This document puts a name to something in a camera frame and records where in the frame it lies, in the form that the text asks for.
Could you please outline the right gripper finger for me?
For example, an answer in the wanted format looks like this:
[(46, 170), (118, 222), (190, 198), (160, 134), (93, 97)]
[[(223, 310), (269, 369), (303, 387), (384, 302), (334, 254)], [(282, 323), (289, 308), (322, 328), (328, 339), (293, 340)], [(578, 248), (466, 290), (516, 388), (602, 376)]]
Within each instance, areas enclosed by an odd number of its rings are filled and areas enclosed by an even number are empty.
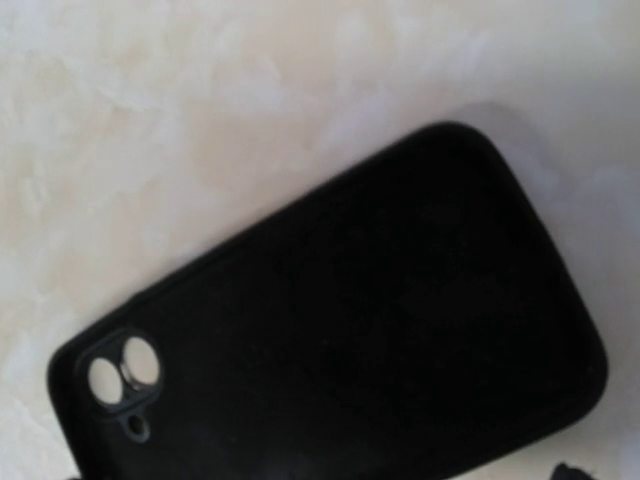
[(550, 480), (595, 480), (595, 478), (577, 467), (561, 463), (554, 468)]

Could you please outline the black phone case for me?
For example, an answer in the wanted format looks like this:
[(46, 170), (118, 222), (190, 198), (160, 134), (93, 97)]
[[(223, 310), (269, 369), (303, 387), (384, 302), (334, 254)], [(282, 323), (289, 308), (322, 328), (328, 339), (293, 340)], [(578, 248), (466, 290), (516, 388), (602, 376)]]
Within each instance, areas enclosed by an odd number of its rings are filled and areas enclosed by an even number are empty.
[(440, 123), (135, 294), (47, 383), (84, 479), (446, 479), (580, 420), (607, 377), (506, 161)]

